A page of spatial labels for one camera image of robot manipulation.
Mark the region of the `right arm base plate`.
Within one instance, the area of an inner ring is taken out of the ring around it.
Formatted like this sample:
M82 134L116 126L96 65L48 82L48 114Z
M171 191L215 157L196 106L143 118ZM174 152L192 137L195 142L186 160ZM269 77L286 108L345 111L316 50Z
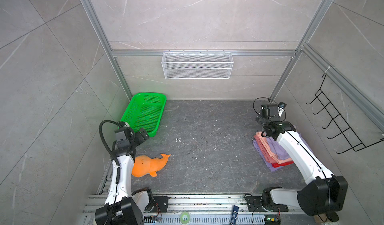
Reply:
M265 202L262 196L251 196L246 194L244 196L249 212L288 212L289 209L286 205L276 205Z

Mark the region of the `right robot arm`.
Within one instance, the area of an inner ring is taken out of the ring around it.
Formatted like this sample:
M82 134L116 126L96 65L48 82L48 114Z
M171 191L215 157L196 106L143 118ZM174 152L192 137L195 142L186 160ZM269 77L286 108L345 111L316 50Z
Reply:
M271 211L277 206L300 208L306 215L318 216L323 222L337 222L338 212L343 209L348 182L342 176L335 176L313 154L302 140L296 128L281 118L286 104L266 98L257 112L256 120L263 131L259 139L273 139L289 155L301 172L306 186L301 190L280 187L264 189L262 206Z

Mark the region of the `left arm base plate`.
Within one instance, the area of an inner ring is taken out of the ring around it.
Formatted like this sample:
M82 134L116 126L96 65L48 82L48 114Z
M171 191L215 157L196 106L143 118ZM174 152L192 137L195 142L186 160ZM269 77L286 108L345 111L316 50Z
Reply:
M166 213L168 211L169 197L150 198L149 204L145 208L146 213Z

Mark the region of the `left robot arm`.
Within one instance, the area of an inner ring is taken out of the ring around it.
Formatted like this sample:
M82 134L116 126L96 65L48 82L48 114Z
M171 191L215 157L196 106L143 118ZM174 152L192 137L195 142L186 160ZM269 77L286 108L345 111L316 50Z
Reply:
M109 146L103 134L103 125L113 124L116 140ZM135 163L136 148L150 138L143 128L135 132L126 122L104 120L99 125L101 141L112 160L112 180L108 197L102 208L95 212L94 225L143 225L144 212L154 206L154 197L148 187L134 193L131 178Z

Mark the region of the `purple t shirt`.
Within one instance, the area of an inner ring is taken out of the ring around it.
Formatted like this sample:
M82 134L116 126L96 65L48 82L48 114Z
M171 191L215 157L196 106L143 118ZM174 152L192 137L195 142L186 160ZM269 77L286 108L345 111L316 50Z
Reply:
M288 152L273 138L266 138L262 145L264 156L268 156L268 161L272 163L285 163L293 161Z

